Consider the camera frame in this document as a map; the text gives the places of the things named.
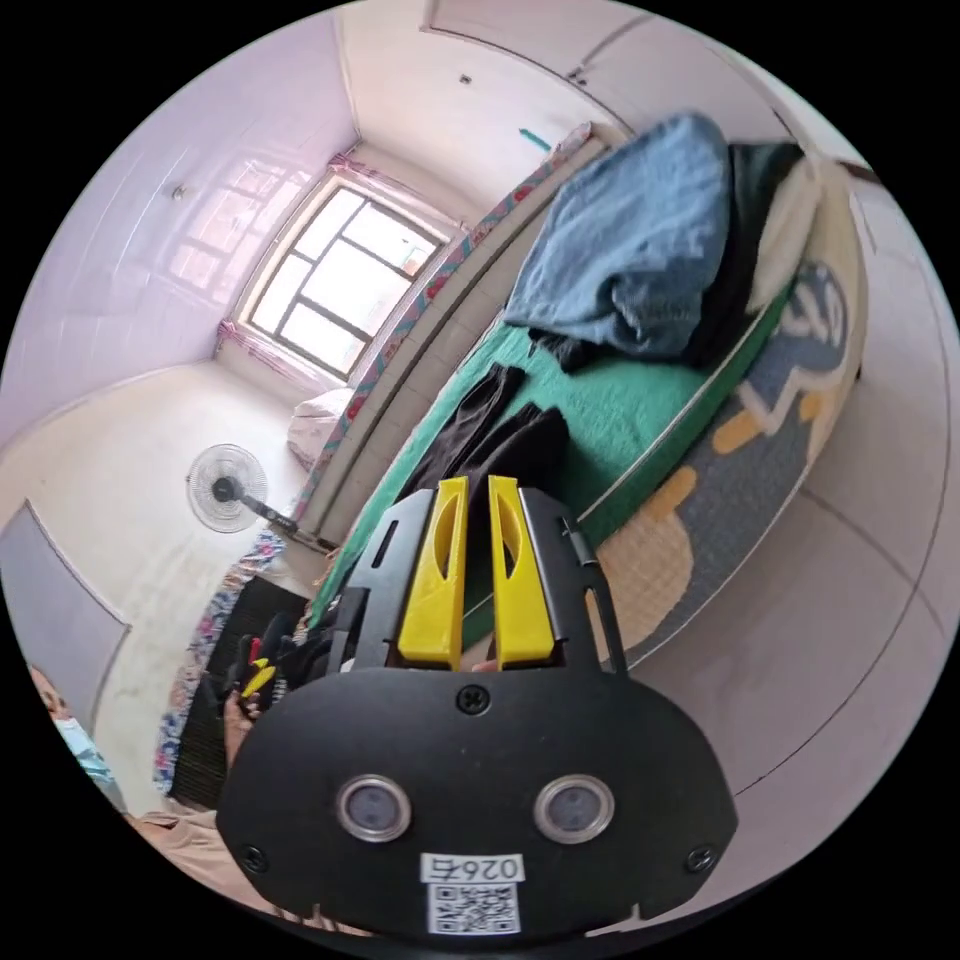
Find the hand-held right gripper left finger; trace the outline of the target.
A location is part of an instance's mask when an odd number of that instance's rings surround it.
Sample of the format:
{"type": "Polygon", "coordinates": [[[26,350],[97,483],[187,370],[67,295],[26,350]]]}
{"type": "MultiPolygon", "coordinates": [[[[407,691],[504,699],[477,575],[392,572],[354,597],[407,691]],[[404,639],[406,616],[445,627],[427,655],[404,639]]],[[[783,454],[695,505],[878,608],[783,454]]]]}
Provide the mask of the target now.
{"type": "Polygon", "coordinates": [[[463,650],[468,480],[441,481],[428,516],[397,649],[414,666],[457,669],[463,650]]]}

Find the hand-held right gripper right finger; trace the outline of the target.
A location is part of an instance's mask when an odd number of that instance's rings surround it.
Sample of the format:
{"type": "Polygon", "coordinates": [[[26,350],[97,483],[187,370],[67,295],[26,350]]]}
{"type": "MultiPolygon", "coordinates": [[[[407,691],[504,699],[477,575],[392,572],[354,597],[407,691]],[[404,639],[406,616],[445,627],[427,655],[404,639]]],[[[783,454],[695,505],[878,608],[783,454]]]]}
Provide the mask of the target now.
{"type": "Polygon", "coordinates": [[[546,663],[555,640],[517,481],[490,477],[488,496],[497,666],[546,663]]]}

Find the person's left hand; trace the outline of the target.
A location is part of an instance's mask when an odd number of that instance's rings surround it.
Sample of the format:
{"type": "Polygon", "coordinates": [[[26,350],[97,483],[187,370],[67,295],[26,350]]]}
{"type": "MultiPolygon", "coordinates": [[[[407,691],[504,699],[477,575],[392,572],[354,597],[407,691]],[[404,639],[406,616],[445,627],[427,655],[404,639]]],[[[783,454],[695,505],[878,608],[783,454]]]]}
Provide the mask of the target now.
{"type": "Polygon", "coordinates": [[[238,691],[230,693],[223,707],[223,743],[225,768],[232,767],[237,753],[253,724],[259,718],[260,694],[255,692],[243,697],[238,691]]]}

